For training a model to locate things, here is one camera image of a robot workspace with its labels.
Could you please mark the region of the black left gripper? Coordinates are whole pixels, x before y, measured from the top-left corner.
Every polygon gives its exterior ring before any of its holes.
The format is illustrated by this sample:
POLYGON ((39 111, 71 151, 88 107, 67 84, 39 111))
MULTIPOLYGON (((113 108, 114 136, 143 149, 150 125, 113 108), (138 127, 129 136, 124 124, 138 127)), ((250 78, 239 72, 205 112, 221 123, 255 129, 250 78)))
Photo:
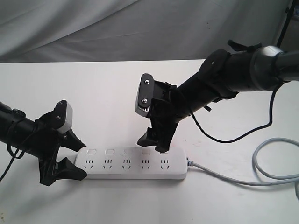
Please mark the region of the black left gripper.
POLYGON ((57 180, 78 180, 87 177, 87 173, 75 166, 67 157, 57 161, 60 147, 79 152, 86 145, 75 135, 72 129, 64 134, 53 127, 53 112, 36 119, 37 132, 34 134, 34 150, 39 162, 40 183, 52 185, 57 180))

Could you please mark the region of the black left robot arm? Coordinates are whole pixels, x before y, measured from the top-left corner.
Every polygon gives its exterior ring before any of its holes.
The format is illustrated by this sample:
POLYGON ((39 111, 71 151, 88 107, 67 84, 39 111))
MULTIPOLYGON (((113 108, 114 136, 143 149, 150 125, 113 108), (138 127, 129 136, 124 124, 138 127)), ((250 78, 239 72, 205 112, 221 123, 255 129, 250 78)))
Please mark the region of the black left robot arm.
POLYGON ((0 104, 0 141, 5 143, 11 160, 28 153, 38 159, 40 183, 50 186, 56 180, 81 181, 87 173, 68 158, 56 161, 60 147, 78 152, 85 144, 72 131, 73 109, 66 100, 32 121, 18 109, 0 104))

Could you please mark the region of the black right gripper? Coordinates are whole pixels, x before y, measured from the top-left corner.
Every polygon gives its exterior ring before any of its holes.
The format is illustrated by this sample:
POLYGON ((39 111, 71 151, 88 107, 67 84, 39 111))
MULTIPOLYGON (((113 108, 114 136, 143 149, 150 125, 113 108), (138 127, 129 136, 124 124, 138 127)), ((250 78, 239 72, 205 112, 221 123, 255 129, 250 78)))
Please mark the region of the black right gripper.
POLYGON ((183 105, 183 97, 176 85, 154 81, 150 105, 151 127, 147 128, 145 134, 137 141, 137 145, 156 146, 155 151, 168 152, 178 122, 183 118, 183 105))

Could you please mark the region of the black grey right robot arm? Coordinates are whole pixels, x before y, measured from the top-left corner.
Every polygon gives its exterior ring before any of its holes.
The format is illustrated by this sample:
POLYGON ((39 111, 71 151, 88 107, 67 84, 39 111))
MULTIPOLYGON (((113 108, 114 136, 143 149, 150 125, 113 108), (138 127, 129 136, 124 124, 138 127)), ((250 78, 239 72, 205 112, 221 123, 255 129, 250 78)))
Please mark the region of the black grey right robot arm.
POLYGON ((137 141, 165 153, 181 120, 210 103, 235 98, 240 92, 271 91, 276 95, 285 83, 299 79, 299 53, 276 46, 245 46, 232 40, 229 53, 218 49, 199 70, 181 85, 160 82, 151 74, 141 75, 135 111, 150 119, 150 127, 137 141))

